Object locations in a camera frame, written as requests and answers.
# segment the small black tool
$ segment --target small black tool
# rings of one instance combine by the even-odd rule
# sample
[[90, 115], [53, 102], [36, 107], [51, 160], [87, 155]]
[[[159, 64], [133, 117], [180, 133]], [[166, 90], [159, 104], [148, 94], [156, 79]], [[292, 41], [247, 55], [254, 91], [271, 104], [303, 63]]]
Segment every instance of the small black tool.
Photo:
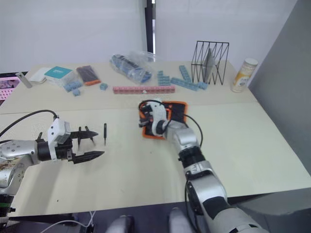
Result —
[[81, 138], [78, 137], [78, 149], [80, 148]]
[[105, 123], [104, 124], [104, 143], [105, 143], [105, 146], [106, 146], [106, 138], [107, 138], [107, 124]]
[[93, 137], [90, 136], [89, 138], [92, 140], [93, 144], [95, 145], [95, 142], [94, 142], [94, 140], [93, 140]]

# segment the robotic arm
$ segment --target robotic arm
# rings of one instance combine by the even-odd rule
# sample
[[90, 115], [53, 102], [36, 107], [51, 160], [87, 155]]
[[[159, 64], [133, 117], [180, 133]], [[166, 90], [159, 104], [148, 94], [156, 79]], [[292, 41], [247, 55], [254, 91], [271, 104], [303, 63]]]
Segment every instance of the robotic arm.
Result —
[[144, 110], [141, 107], [139, 110], [150, 116], [154, 135], [174, 144], [184, 167], [190, 205], [196, 214], [204, 216], [210, 232], [267, 233], [244, 211], [228, 204], [225, 188], [203, 156], [191, 128], [185, 123], [167, 120], [165, 107], [157, 100], [146, 102]]
[[76, 156], [72, 152], [72, 140], [77, 138], [79, 144], [81, 139], [92, 139], [96, 135], [96, 132], [89, 130], [71, 132], [68, 122], [56, 118], [48, 129], [48, 141], [41, 139], [40, 133], [34, 141], [0, 142], [0, 229], [6, 225], [7, 213], [15, 211], [11, 203], [28, 167], [47, 160], [68, 160], [77, 164], [95, 159], [104, 151], [90, 151]]

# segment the small blue block cluster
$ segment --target small blue block cluster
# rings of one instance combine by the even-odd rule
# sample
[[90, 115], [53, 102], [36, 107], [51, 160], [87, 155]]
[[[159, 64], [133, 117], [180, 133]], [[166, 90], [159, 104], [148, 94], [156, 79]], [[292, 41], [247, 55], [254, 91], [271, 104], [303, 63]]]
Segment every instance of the small blue block cluster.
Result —
[[159, 86], [169, 86], [169, 85], [171, 85], [170, 77], [169, 76], [164, 76], [162, 70], [160, 70], [157, 73], [157, 84]]
[[200, 89], [206, 90], [207, 85], [208, 85], [207, 83], [198, 82], [198, 87], [199, 87]]
[[108, 85], [105, 84], [105, 83], [102, 83], [102, 84], [99, 86], [99, 88], [100, 88], [101, 90], [105, 91], [105, 90], [108, 88]]
[[74, 89], [72, 91], [72, 93], [73, 93], [74, 96], [79, 96], [80, 95], [80, 90], [79, 89]]
[[179, 66], [179, 71], [180, 71], [180, 73], [183, 76], [185, 81], [187, 81], [189, 83], [192, 82], [192, 79], [190, 78], [190, 75], [188, 74], [187, 68], [184, 65]]
[[77, 88], [79, 88], [79, 87], [81, 87], [81, 86], [82, 86], [82, 82], [80, 82], [80, 81], [74, 81], [74, 82], [70, 82], [70, 83], [66, 84], [66, 85], [64, 86], [64, 88], [65, 88], [65, 90], [66, 90], [67, 92], [69, 92], [69, 91], [72, 91], [73, 89], [77, 89]]
[[182, 86], [184, 88], [187, 88], [193, 91], [197, 91], [199, 89], [198, 84], [189, 83], [185, 80], [174, 78], [174, 77], [171, 78], [171, 83], [178, 85], [178, 86]]

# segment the black wire rack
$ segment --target black wire rack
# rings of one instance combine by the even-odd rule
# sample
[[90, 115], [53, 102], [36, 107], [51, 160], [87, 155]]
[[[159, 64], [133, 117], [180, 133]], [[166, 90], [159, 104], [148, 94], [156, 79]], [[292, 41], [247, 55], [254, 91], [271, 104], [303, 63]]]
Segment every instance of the black wire rack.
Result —
[[223, 85], [228, 51], [228, 42], [198, 40], [191, 62], [192, 82], [210, 84], [213, 79], [213, 83], [216, 84], [219, 79]]

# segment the blue object in plastic bag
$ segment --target blue object in plastic bag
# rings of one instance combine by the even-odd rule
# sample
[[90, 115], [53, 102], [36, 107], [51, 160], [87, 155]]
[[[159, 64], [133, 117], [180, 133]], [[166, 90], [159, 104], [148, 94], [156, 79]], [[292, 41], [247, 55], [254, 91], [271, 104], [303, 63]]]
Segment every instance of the blue object in plastic bag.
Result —
[[137, 83], [144, 83], [152, 76], [152, 73], [122, 55], [113, 55], [110, 62], [118, 72]]

